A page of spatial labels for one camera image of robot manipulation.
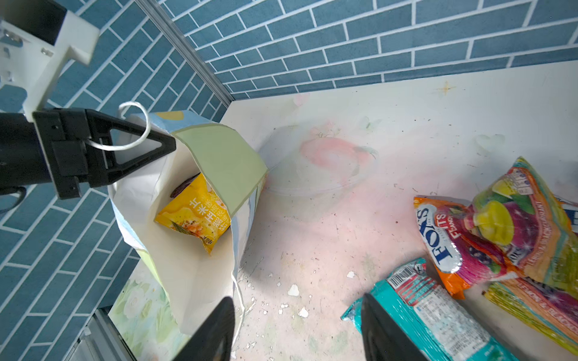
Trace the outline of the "orange Fox's fruits candy bag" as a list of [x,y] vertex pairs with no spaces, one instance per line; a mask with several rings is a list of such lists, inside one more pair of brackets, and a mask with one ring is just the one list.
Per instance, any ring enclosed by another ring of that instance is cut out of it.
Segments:
[[468,206],[424,196],[416,196],[413,206],[418,232],[450,296],[463,299],[465,290],[478,284],[519,277],[501,248],[468,229]]

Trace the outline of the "teal candy bag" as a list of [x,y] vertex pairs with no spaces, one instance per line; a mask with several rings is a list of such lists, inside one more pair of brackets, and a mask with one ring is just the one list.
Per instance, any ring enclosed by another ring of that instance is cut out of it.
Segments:
[[[515,359],[427,273],[423,258],[397,267],[368,293],[427,360]],[[341,317],[352,322],[361,335],[362,298],[353,302]]]

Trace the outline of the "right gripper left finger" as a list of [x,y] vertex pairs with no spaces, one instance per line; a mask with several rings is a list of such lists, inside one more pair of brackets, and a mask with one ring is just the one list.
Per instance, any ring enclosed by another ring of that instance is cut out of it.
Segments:
[[229,361],[235,320],[233,299],[224,297],[173,361]]

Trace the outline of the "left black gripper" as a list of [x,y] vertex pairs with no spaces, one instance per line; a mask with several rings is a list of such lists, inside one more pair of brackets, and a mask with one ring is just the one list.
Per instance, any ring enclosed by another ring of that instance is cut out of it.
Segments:
[[60,199],[80,185],[112,185],[176,150],[171,135],[81,108],[1,113],[1,188],[50,184]]

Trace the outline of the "green snack packet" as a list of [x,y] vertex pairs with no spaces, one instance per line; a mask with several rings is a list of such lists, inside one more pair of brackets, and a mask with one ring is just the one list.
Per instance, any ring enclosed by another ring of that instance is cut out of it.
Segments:
[[577,299],[530,278],[492,282],[484,297],[577,355]]

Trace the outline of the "pink yellow Fox's candy bag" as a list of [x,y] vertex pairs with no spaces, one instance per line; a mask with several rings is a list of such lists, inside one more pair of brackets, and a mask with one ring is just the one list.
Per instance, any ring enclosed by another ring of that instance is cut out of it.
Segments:
[[495,245],[519,276],[577,295],[577,236],[525,158],[474,198],[465,228]]

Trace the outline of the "pastel printed paper bag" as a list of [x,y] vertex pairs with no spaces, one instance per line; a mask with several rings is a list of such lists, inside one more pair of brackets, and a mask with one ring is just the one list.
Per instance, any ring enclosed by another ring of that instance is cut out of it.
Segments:
[[117,225],[167,294],[182,333],[233,296],[267,168],[228,126],[191,111],[132,114],[114,142],[120,162],[176,149],[109,188]]

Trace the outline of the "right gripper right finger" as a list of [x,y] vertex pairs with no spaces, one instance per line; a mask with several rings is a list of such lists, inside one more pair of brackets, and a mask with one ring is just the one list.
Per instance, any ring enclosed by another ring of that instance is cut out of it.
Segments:
[[423,360],[427,357],[369,293],[361,306],[361,333],[367,361]]

